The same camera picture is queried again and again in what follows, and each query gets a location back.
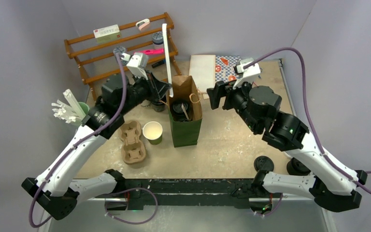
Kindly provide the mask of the white paper cup stack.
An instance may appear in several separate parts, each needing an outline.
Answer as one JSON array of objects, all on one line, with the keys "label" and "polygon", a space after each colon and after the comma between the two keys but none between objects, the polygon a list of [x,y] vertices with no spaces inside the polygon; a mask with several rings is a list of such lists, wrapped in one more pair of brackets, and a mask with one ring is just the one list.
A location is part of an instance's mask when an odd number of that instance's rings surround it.
[{"label": "white paper cup stack", "polygon": [[163,127],[156,121],[150,121],[143,126],[143,135],[152,145],[162,142]]}]

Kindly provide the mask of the green paper bag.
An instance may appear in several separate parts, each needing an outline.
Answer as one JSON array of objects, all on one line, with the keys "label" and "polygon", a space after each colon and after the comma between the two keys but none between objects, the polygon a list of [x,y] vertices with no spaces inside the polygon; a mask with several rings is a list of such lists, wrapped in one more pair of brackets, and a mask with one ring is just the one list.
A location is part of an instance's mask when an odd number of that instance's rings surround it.
[{"label": "green paper bag", "polygon": [[[176,75],[172,77],[173,96],[166,95],[165,102],[169,111],[169,122],[174,147],[196,145],[198,143],[202,125],[202,96],[197,89],[191,75]],[[176,117],[171,111],[172,103],[177,99],[183,99],[190,103],[189,118],[191,122],[176,122]]]}]

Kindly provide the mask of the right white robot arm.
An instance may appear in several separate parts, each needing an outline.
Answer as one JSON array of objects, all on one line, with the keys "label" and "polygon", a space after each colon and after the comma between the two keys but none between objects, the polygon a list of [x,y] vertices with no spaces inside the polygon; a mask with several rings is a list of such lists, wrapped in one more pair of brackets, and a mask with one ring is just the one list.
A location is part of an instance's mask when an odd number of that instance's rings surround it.
[{"label": "right white robot arm", "polygon": [[367,173],[353,170],[338,161],[331,153],[318,148],[316,137],[296,116],[282,112],[282,97],[270,87],[254,87],[244,82],[216,82],[207,89],[212,109],[224,99],[224,110],[233,109],[255,135],[263,141],[300,161],[311,171],[310,175],[276,174],[258,170],[252,182],[252,191],[263,197],[267,193],[288,193],[312,199],[331,212],[357,209],[362,196],[357,187],[367,181]]}]

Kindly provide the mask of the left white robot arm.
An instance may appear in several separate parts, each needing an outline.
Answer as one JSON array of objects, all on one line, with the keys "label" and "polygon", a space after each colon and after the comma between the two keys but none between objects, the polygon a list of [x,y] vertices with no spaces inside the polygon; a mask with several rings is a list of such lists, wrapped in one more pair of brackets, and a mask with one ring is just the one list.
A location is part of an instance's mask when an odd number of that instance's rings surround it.
[{"label": "left white robot arm", "polygon": [[33,222],[34,206],[38,203],[51,218],[65,218],[78,204],[105,194],[114,198],[128,189],[123,175],[113,169],[97,177],[75,180],[87,160],[124,124],[124,115],[144,101],[161,100],[171,89],[171,83],[157,80],[151,72],[145,77],[126,76],[107,80],[94,107],[85,116],[74,137],[38,177],[26,178],[22,188],[33,198],[29,207],[29,222]]}]

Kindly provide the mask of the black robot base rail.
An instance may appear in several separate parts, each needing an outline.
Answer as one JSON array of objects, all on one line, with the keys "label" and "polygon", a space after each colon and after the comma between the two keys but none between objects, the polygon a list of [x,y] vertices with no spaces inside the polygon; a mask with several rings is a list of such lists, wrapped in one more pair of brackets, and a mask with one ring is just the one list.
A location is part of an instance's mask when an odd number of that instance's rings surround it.
[{"label": "black robot base rail", "polygon": [[231,179],[126,179],[105,198],[128,199],[129,210],[144,206],[232,206],[251,209],[279,200],[255,187],[250,178]]}]

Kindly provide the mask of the white straw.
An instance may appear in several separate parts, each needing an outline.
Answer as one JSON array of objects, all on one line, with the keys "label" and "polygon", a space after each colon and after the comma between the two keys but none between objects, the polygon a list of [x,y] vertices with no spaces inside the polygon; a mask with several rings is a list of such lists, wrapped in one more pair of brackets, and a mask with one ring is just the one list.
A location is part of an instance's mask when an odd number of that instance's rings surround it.
[{"label": "white straw", "polygon": [[187,113],[186,108],[185,108],[185,106],[184,106],[183,103],[181,104],[181,109],[182,109],[182,111],[183,111],[183,113],[184,113],[184,115],[185,115],[185,119],[186,119],[187,121],[190,121],[190,118],[189,118],[189,116],[188,116],[188,113]]},{"label": "white straw", "polygon": [[162,35],[163,35],[163,45],[164,45],[164,55],[166,60],[166,71],[167,80],[170,85],[172,85],[172,75],[171,75],[171,65],[170,65],[170,52],[168,47],[168,34],[167,34],[167,24],[162,24]]}]

